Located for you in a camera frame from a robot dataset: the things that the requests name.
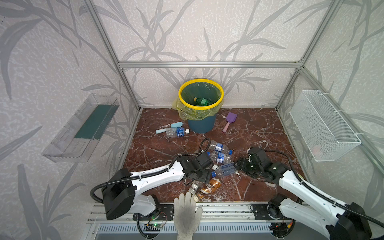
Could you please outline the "green soda bottle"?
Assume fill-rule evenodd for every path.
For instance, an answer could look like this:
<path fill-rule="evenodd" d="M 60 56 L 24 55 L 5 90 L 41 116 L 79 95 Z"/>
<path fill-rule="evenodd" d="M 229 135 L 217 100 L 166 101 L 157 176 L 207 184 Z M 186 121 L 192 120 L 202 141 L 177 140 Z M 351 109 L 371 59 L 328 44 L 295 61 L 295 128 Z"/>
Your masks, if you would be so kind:
<path fill-rule="evenodd" d="M 198 106 L 198 107 L 206 107 L 206 106 L 210 106 L 213 104 L 213 102 L 208 100 L 208 99 L 197 98 L 197 97 L 194 98 L 194 102 L 196 103 L 196 106 Z"/>

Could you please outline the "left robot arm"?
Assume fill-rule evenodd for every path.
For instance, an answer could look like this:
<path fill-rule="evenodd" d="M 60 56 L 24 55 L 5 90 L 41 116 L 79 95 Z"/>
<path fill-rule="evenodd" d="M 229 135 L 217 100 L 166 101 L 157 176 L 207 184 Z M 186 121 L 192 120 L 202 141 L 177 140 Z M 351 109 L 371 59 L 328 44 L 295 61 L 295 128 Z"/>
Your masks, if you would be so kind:
<path fill-rule="evenodd" d="M 105 207 L 107 220 L 117 219 L 127 213 L 150 216 L 160 211 L 160 203 L 153 196 L 143 193 L 156 187 L 182 180 L 208 183 L 211 171 L 196 169 L 186 164 L 174 162 L 141 172 L 119 170 L 108 182 L 93 187 L 90 196 Z"/>

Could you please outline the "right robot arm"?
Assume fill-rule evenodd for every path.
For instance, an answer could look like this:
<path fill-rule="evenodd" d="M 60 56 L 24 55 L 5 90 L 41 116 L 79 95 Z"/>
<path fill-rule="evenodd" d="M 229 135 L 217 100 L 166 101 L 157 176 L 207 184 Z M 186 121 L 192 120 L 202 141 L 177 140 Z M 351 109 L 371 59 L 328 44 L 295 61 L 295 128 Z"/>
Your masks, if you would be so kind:
<path fill-rule="evenodd" d="M 268 211 L 272 218 L 295 220 L 330 240 L 371 240 L 373 234 L 369 223 L 384 226 L 382 222 L 367 216 L 358 204 L 348 205 L 327 195 L 281 162 L 268 161 L 263 167 L 240 158 L 235 168 L 250 177 L 274 183 L 305 202 L 305 205 L 301 205 L 278 194 L 269 201 Z"/>

